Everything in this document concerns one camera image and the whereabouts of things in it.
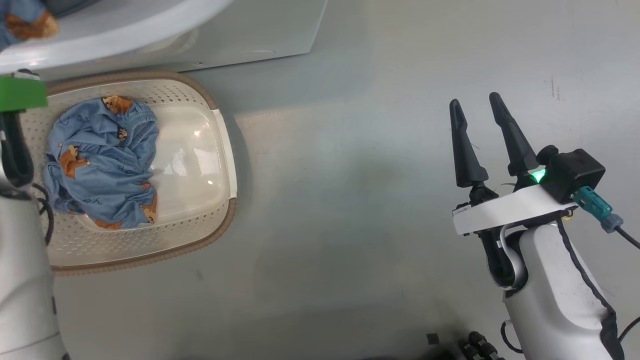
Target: gray surface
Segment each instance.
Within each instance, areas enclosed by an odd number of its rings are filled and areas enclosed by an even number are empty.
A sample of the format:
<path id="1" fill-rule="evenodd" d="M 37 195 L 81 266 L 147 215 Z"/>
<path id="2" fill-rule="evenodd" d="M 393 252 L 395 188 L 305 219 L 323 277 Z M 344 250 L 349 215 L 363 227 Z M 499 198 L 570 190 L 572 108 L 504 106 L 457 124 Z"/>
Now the gray surface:
<path id="1" fill-rule="evenodd" d="M 600 193 L 640 234 L 639 40 L 632 0 L 330 1 L 310 54 L 191 73 L 228 123 L 236 219 L 196 253 L 58 279 L 71 355 L 410 359 L 429 332 L 479 330 L 522 359 L 500 341 L 507 313 L 479 240 L 453 229 L 467 192 L 448 103 L 461 101 L 490 185 L 510 180 L 498 91 L 535 149 L 605 164 Z M 584 214 L 567 227 L 623 327 L 640 313 L 640 252 Z"/>

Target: laundry basket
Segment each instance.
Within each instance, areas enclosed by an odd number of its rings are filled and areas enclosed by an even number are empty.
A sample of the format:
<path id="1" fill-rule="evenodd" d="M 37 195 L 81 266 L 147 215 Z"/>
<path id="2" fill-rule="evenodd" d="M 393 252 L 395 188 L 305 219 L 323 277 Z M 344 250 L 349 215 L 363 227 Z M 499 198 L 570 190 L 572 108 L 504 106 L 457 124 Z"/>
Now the laundry basket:
<path id="1" fill-rule="evenodd" d="M 106 230 L 86 215 L 55 213 L 48 252 L 56 275 L 130 268 L 201 249 L 227 230 L 236 212 L 236 168 L 224 119 L 202 86 L 170 72 L 96 76 L 52 86 L 49 106 L 29 110 L 20 119 L 33 157 L 34 182 L 43 183 L 55 121 L 80 102 L 110 95 L 143 101 L 158 119 L 156 158 L 150 167 L 158 219 L 136 229 Z M 46 217 L 42 221 L 46 229 Z"/>

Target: green block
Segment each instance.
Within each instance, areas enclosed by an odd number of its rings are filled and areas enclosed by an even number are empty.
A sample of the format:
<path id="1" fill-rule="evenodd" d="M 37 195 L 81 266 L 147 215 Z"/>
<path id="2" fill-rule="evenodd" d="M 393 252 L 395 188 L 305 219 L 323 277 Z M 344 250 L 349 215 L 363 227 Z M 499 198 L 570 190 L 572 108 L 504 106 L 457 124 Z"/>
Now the green block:
<path id="1" fill-rule="evenodd" d="M 0 112 L 47 106 L 47 87 L 42 81 L 0 77 Z"/>

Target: teal connector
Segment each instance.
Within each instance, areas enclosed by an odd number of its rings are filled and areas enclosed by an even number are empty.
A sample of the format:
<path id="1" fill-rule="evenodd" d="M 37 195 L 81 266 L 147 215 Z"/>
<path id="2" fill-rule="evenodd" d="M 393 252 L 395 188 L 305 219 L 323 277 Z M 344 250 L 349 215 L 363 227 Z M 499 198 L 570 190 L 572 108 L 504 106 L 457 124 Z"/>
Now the teal connector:
<path id="1" fill-rule="evenodd" d="M 584 209 L 584 211 L 587 211 L 598 219 L 600 225 L 602 225 L 602 229 L 609 234 L 613 233 L 615 228 L 624 222 L 621 217 L 613 213 L 611 205 L 588 186 L 580 188 L 573 196 L 573 201 Z"/>

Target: green led indicator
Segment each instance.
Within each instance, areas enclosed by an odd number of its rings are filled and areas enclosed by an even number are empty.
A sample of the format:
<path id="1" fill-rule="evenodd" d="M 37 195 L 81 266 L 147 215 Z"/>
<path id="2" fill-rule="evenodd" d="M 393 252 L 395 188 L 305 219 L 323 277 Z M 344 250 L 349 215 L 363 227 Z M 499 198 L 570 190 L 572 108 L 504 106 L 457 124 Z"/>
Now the green led indicator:
<path id="1" fill-rule="evenodd" d="M 540 184 L 540 180 L 542 180 L 543 177 L 545 177 L 545 174 L 547 173 L 546 169 L 542 169 L 540 171 L 536 171 L 533 174 L 531 174 L 533 176 L 533 178 L 536 180 L 536 182 L 538 184 Z"/>

